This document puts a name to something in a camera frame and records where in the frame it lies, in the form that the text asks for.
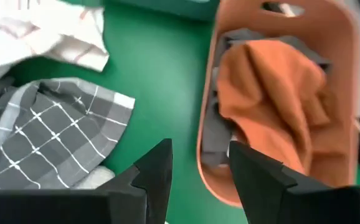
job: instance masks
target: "plaid fabric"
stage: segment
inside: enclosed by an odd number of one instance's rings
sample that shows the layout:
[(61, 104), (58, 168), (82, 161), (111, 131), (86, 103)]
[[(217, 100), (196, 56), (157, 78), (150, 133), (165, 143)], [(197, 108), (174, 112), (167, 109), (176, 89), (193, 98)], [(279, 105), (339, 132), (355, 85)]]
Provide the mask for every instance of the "plaid fabric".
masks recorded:
[(12, 65), (43, 55), (102, 71), (103, 8), (58, 0), (0, 0), (0, 78)]
[(0, 97), (0, 189), (62, 189), (123, 134), (135, 99), (78, 78), (6, 88)]

